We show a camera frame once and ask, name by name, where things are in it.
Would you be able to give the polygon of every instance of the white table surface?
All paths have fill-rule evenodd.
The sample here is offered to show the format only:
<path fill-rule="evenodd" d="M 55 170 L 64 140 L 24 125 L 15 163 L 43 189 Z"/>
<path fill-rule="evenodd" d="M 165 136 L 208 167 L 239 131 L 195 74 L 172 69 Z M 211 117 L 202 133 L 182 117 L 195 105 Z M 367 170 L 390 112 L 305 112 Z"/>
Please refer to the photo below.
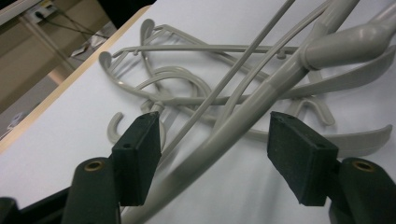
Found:
<path fill-rule="evenodd" d="M 368 21 L 391 2 L 361 1 L 341 29 Z M 281 4 L 282 1 L 276 0 L 158 0 L 109 51 L 139 45 L 140 24 L 145 19 L 153 19 L 157 25 L 172 25 L 210 44 L 249 44 Z M 263 44 L 274 44 L 318 4 L 319 1 L 296 1 Z M 307 30 L 288 46 L 298 46 L 306 34 Z M 167 43 L 176 42 L 177 38 L 170 36 Z M 155 67 L 166 64 L 186 67 L 206 80 L 212 89 L 230 68 L 205 53 L 166 52 L 150 56 Z M 255 56 L 249 62 L 254 64 L 258 58 Z M 127 59 L 139 62 L 132 57 Z M 264 70 L 271 73 L 281 63 L 283 61 L 274 59 Z M 146 75 L 142 63 L 132 64 L 133 70 L 124 78 L 136 85 Z M 373 83 L 321 96 L 336 119 L 334 126 L 321 126 L 310 111 L 303 113 L 300 119 L 320 133 L 356 133 L 396 124 L 395 64 Z M 345 69 L 327 69 L 323 74 Z M 176 91 L 187 91 L 186 83 L 180 83 Z M 227 88 L 222 95 L 231 91 L 232 88 Z M 20 207 L 25 207 L 68 187 L 79 163 L 110 154 L 112 145 L 106 137 L 106 126 L 112 116 L 119 111 L 125 114 L 119 129 L 122 133 L 141 115 L 139 106 L 144 101 L 110 83 L 99 63 L 95 63 L 0 155 L 0 196 L 14 197 Z M 289 104 L 288 100 L 279 101 L 272 110 L 285 111 Z M 164 111 L 168 115 L 175 113 L 170 109 Z M 187 118 L 178 114 L 170 127 L 168 141 Z M 268 130 L 268 118 L 265 115 L 255 128 Z M 169 169 L 191 153 L 208 134 L 209 126 L 195 125 L 178 145 Z M 393 132 L 383 148 L 364 157 L 385 168 L 393 180 L 396 180 L 395 140 Z M 263 143 L 241 139 L 149 223 L 330 223 L 329 200 L 327 207 L 299 205 L 287 183 L 267 159 L 265 149 Z"/>

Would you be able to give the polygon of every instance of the tangled hangers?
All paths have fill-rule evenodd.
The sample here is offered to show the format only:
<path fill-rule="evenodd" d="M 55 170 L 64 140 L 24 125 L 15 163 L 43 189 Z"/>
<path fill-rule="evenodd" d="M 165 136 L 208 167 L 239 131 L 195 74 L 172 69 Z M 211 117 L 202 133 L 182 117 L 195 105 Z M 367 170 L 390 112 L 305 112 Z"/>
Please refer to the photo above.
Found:
<path fill-rule="evenodd" d="M 255 90 L 252 94 L 247 96 L 246 99 L 239 99 L 238 103 L 242 100 L 244 101 L 242 105 L 237 110 L 235 110 L 229 118 L 226 119 L 226 122 L 221 124 L 218 129 L 210 134 L 209 137 L 196 150 L 194 150 L 185 160 L 183 160 L 181 164 L 179 164 L 174 170 L 169 172 L 169 174 L 167 174 L 167 176 L 165 176 L 164 178 L 154 179 L 154 183 L 151 186 L 150 195 L 146 200 L 145 206 L 134 208 L 132 211 L 128 211 L 128 213 L 126 213 L 124 216 L 124 220 L 131 221 L 133 223 L 144 222 L 145 220 L 148 220 L 153 214 L 158 212 L 163 206 L 169 203 L 181 191 L 183 191 L 195 179 L 197 179 L 206 169 L 208 169 L 216 160 L 218 160 L 228 150 L 228 148 L 230 148 L 230 146 L 235 143 L 237 139 L 239 139 L 242 134 L 247 132 L 248 129 L 254 124 L 254 122 L 256 122 L 270 108 L 270 106 L 274 103 L 275 99 L 282 97 L 282 94 L 286 94 L 287 90 L 297 84 L 298 81 L 300 81 L 301 78 L 306 75 L 308 70 L 312 68 L 312 64 L 318 64 L 322 66 L 334 64 L 334 62 L 356 62 L 354 60 L 356 59 L 355 57 L 358 57 L 357 52 L 353 52 L 352 54 L 341 55 L 341 61 L 338 58 L 334 59 L 330 57 L 328 62 L 326 61 L 324 63 L 317 63 L 318 60 L 316 60 L 316 58 L 312 56 L 329 52 L 329 50 L 317 52 L 315 51 L 315 48 L 309 48 L 311 46 L 309 44 L 314 42 L 315 44 L 318 43 L 316 41 L 321 42 L 321 38 L 324 38 L 327 35 L 331 35 L 332 33 L 334 33 L 338 29 L 339 25 L 346 19 L 352 8 L 356 6 L 356 4 L 357 1 L 354 0 L 333 1 L 329 6 L 330 9 L 324 11 L 322 17 L 316 21 L 313 31 L 303 43 L 303 48 L 297 49 L 297 51 L 290 58 L 288 58 L 288 60 L 278 70 L 276 70 L 273 75 L 265 79 L 264 82 L 259 86 L 259 88 Z M 329 2 L 325 3 L 325 5 L 320 6 L 318 9 L 316 9 L 316 11 L 322 9 L 324 10 L 327 5 L 329 5 Z M 380 21 L 380 19 L 384 18 L 385 20 L 388 19 L 387 17 L 382 17 L 381 14 L 375 17 L 374 21 Z M 377 56 L 378 55 L 376 54 L 372 54 L 369 58 L 375 58 Z M 198 110 L 200 110 L 200 108 L 212 105 L 212 102 L 216 102 L 217 100 L 223 100 L 219 99 L 217 95 L 213 93 L 211 93 L 210 96 L 209 99 L 204 99 L 203 101 L 201 101 L 203 102 L 203 104 L 200 105 Z M 185 103 L 193 105 L 192 102 L 187 102 L 189 101 L 189 99 L 184 100 Z M 181 102 L 181 98 L 177 99 L 177 97 L 175 97 L 172 99 L 172 103 L 174 104 L 177 101 Z M 194 112 L 189 123 L 194 123 L 197 117 L 201 115 L 200 113 Z M 379 145 L 384 144 L 389 139 L 390 130 L 391 127 L 388 126 L 383 130 L 375 131 L 374 133 L 364 133 L 366 134 L 365 137 L 363 137 L 364 134 L 356 133 L 347 134 L 345 138 L 338 138 L 338 136 L 340 135 L 336 135 L 336 138 L 340 141 L 344 141 L 346 138 L 350 141 L 353 141 L 349 142 L 351 143 L 351 145 L 349 145 L 349 148 L 352 145 L 366 147 L 366 144 L 373 143 L 364 142 L 362 144 L 363 141 L 361 140 L 376 140 L 375 145 L 371 145 L 373 147 L 365 148 L 367 149 L 367 151 L 358 148 L 358 151 L 350 153 L 356 155 L 358 152 L 363 155 L 367 155 L 378 149 Z M 254 133 L 257 134 L 256 136 L 259 136 L 260 139 L 263 139 L 265 136 L 263 133 Z"/>
<path fill-rule="evenodd" d="M 207 48 L 211 47 L 212 49 L 214 49 L 214 47 L 207 45 L 205 42 L 197 39 L 196 37 L 181 32 L 178 29 L 171 27 L 169 25 L 161 25 L 158 27 L 154 27 L 154 23 L 152 20 L 147 20 L 143 22 L 141 32 L 142 32 L 142 36 L 141 36 L 142 44 L 150 43 L 155 38 L 158 38 L 161 35 L 164 35 L 166 33 L 171 33 L 173 35 L 177 35 L 178 37 L 184 38 L 187 41 L 191 42 L 192 45 L 189 46 L 189 48 L 191 49 L 194 48 L 198 49 L 201 46 L 206 46 Z M 126 49 L 121 49 L 114 54 L 113 57 L 117 58 L 117 60 L 114 63 L 111 62 L 112 58 L 110 54 L 103 52 L 100 57 L 100 63 L 104 67 L 107 76 L 110 78 L 110 80 L 112 80 L 113 83 L 117 84 L 122 89 L 134 95 L 147 98 L 151 102 L 157 102 L 157 104 L 161 104 L 164 106 L 167 105 L 177 106 L 184 112 L 191 115 L 193 114 L 194 111 L 191 108 L 188 108 L 187 105 L 200 105 L 205 100 L 205 97 L 210 93 L 210 88 L 205 84 L 203 80 L 201 80 L 198 76 L 192 74 L 190 71 L 188 71 L 185 68 L 168 66 L 164 68 L 153 69 L 149 63 L 149 57 L 145 53 L 146 52 L 145 49 L 149 49 L 149 51 L 154 51 L 155 49 L 179 50 L 179 48 L 172 49 L 172 47 L 173 46 L 144 45 L 141 48 L 131 47 Z M 232 46 L 228 46 L 228 49 L 233 51 Z M 268 52 L 267 47 L 262 49 L 263 51 Z M 382 76 L 390 67 L 391 63 L 393 62 L 395 49 L 396 47 L 392 46 L 380 57 L 360 67 L 345 72 L 343 74 L 325 79 L 321 78 L 317 82 L 314 83 L 311 82 L 309 84 L 295 87 L 290 91 L 286 92 L 285 94 L 283 94 L 281 96 L 281 99 L 295 99 L 293 100 L 294 103 L 290 105 L 290 106 L 294 106 L 294 109 L 290 108 L 288 110 L 290 113 L 291 111 L 293 111 L 292 115 L 298 116 L 299 112 L 303 108 L 303 105 L 312 105 L 312 108 L 315 108 L 314 111 L 316 112 L 318 118 L 322 121 L 322 123 L 324 123 L 325 125 L 332 125 L 333 118 L 327 106 L 319 102 L 318 99 L 316 99 L 315 102 L 313 102 L 312 100 L 307 101 L 307 97 L 309 98 L 312 97 L 312 95 L 317 95 L 331 91 L 341 91 L 341 90 L 356 88 L 376 80 L 377 78 Z M 286 54 L 290 54 L 295 51 L 295 48 L 290 48 L 290 47 L 288 49 L 281 48 L 281 51 L 283 51 Z M 117 79 L 115 74 L 113 74 L 113 72 L 114 69 L 121 63 L 121 61 L 127 56 L 128 53 L 133 53 L 134 55 L 136 55 L 138 52 L 142 53 L 142 58 L 143 61 L 145 62 L 147 71 L 152 71 L 150 74 L 154 74 L 154 76 L 151 75 L 151 78 L 148 79 L 147 81 L 143 82 L 140 85 L 137 85 L 136 87 L 132 87 Z M 219 49 L 213 50 L 213 53 L 215 53 L 223 61 L 226 62 L 236 61 L 236 59 L 233 56 L 228 55 L 225 52 L 219 52 Z M 241 66 L 241 70 L 245 72 L 251 71 L 251 69 L 252 67 L 246 63 L 243 66 Z M 264 80 L 267 77 L 268 75 L 260 71 L 257 79 Z M 194 89 L 199 89 L 201 92 L 203 92 L 204 96 L 197 96 L 196 95 L 197 91 L 195 92 L 192 91 L 191 97 L 175 97 L 171 95 L 168 91 L 166 91 L 163 87 L 162 87 L 163 92 L 161 93 L 151 93 L 142 90 L 147 85 L 153 83 L 159 84 L 158 83 L 159 80 L 163 80 L 167 78 L 187 79 L 191 83 L 191 86 L 194 87 Z M 248 95 L 242 95 L 238 98 L 236 103 L 241 104 L 246 98 L 248 98 Z M 230 97 L 218 97 L 213 101 L 212 105 L 224 105 L 229 99 Z M 122 118 L 121 114 L 117 114 L 115 118 L 111 120 L 107 129 L 108 137 L 110 141 L 113 143 L 117 142 L 117 140 L 120 137 L 120 135 L 117 134 L 116 130 L 117 130 L 117 124 L 120 122 L 121 118 Z M 212 125 L 216 123 L 217 120 L 216 118 L 208 115 L 204 115 L 201 119 L 206 123 Z M 165 144 L 164 139 L 166 137 L 166 132 L 162 123 L 161 123 L 161 130 L 162 130 L 162 146 L 164 146 Z M 370 132 L 351 133 L 351 134 L 328 134 L 325 135 L 325 137 L 327 137 L 329 140 L 331 140 L 333 143 L 339 146 L 340 157 L 363 156 L 363 155 L 371 154 L 377 151 L 379 148 L 381 148 L 388 141 L 390 132 L 391 132 L 391 126 L 389 125 L 382 129 L 378 129 Z M 267 133 L 257 130 L 250 130 L 246 134 L 246 137 L 265 142 L 267 139 Z"/>

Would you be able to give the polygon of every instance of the white tabletop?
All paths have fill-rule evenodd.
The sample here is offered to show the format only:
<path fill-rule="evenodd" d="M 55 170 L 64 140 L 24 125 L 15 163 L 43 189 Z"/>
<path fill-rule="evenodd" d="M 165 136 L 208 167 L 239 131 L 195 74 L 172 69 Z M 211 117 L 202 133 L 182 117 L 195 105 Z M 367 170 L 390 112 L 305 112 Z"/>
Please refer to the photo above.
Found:
<path fill-rule="evenodd" d="M 361 1 L 341 29 L 367 22 L 391 2 Z M 319 3 L 296 1 L 262 43 L 274 44 Z M 172 25 L 209 44 L 247 45 L 281 4 L 282 1 L 276 0 L 158 0 L 109 51 L 113 53 L 139 45 L 140 25 L 145 19 L 153 19 L 157 25 Z M 307 32 L 304 30 L 288 46 L 298 46 Z M 174 36 L 170 36 L 166 43 L 177 41 L 184 43 Z M 162 52 L 152 53 L 150 58 L 155 67 L 180 65 L 188 68 L 212 89 L 230 68 L 206 53 Z M 249 62 L 254 64 L 259 58 L 254 56 Z M 127 62 L 132 62 L 132 70 L 125 72 L 123 78 L 137 85 L 146 78 L 143 65 L 139 58 L 131 56 L 127 60 L 131 60 Z M 283 62 L 273 59 L 264 70 L 271 74 Z M 320 96 L 335 117 L 334 126 L 323 127 L 310 111 L 303 113 L 300 119 L 320 133 L 357 133 L 396 124 L 395 64 L 381 78 L 366 86 Z M 346 69 L 348 67 L 345 66 L 327 69 L 323 74 L 337 74 Z M 188 85 L 180 83 L 173 88 L 178 92 L 187 91 Z M 229 94 L 231 87 L 221 95 Z M 112 84 L 100 64 L 94 63 L 0 155 L 0 196 L 14 197 L 20 207 L 25 207 L 70 186 L 78 164 L 93 157 L 110 155 L 112 145 L 106 137 L 106 126 L 112 116 L 119 111 L 125 114 L 119 126 L 122 133 L 142 114 L 139 106 L 144 101 Z M 272 110 L 285 111 L 289 104 L 288 100 L 279 101 Z M 167 108 L 162 119 L 173 114 L 177 118 L 168 127 L 168 141 L 188 118 Z M 255 128 L 268 130 L 268 118 L 268 114 L 265 115 Z M 178 153 L 170 169 L 177 166 L 208 134 L 210 127 L 197 123 L 178 145 Z M 385 168 L 393 180 L 396 180 L 395 140 L 396 133 L 393 132 L 379 151 L 364 157 Z M 267 159 L 265 149 L 264 143 L 242 138 L 149 223 L 330 223 L 328 206 L 304 207 L 298 204 L 286 181 Z"/>

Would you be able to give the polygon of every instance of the electrical cable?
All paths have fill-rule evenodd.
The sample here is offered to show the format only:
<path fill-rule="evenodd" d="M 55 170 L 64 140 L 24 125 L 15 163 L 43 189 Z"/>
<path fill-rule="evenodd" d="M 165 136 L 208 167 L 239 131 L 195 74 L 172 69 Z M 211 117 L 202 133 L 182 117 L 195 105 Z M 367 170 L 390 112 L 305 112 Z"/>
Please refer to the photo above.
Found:
<path fill-rule="evenodd" d="M 67 30 L 71 30 L 71 31 L 75 31 L 75 32 L 78 32 L 78 33 L 81 33 L 81 34 L 85 34 L 85 35 L 97 35 L 97 34 L 95 34 L 95 33 L 92 34 L 92 33 L 87 33 L 87 32 L 84 32 L 84 31 L 79 31 L 79 30 L 73 29 L 73 28 L 71 28 L 71 27 L 63 26 L 63 25 L 58 24 L 58 23 L 56 23 L 56 22 L 49 21 L 49 20 L 47 20 L 47 18 L 45 18 L 45 17 L 43 16 L 43 14 L 41 14 L 40 12 L 36 12 L 35 15 L 36 15 L 39 19 L 41 19 L 41 20 L 47 22 L 48 24 L 54 25 L 54 26 L 58 26 L 58 27 L 61 27 L 61 28 L 67 29 Z M 100 37 L 105 38 L 105 39 L 109 39 L 109 37 L 108 37 L 108 36 L 105 36 L 105 35 L 97 35 L 97 36 L 100 36 Z"/>
<path fill-rule="evenodd" d="M 85 29 L 86 31 L 89 31 L 90 33 L 95 34 L 95 31 L 93 31 L 93 30 L 87 28 L 86 26 L 82 25 L 81 23 L 79 23 L 79 22 L 73 20 L 73 19 L 70 18 L 63 10 L 61 10 L 61 9 L 59 9 L 59 8 L 57 8 L 57 9 L 58 9 L 58 11 L 60 12 L 60 14 L 61 14 L 62 16 L 64 16 L 65 18 L 67 18 L 69 21 L 73 22 L 73 23 L 76 24 L 77 26 L 80 26 L 81 28 Z"/>
<path fill-rule="evenodd" d="M 62 16 L 64 16 L 67 20 L 69 20 L 69 21 L 72 23 L 72 25 L 75 27 L 75 29 L 77 29 L 78 32 L 81 34 L 82 38 L 85 39 L 85 41 L 86 41 L 87 43 L 90 43 L 90 39 L 89 39 L 85 34 L 83 34 L 83 33 L 81 32 L 81 30 L 79 29 L 79 27 L 78 27 L 79 23 L 76 22 L 76 21 L 73 21 L 69 16 L 67 16 L 67 15 L 66 15 L 62 10 L 60 10 L 59 8 L 58 8 L 58 11 L 60 12 L 60 14 L 61 14 Z"/>

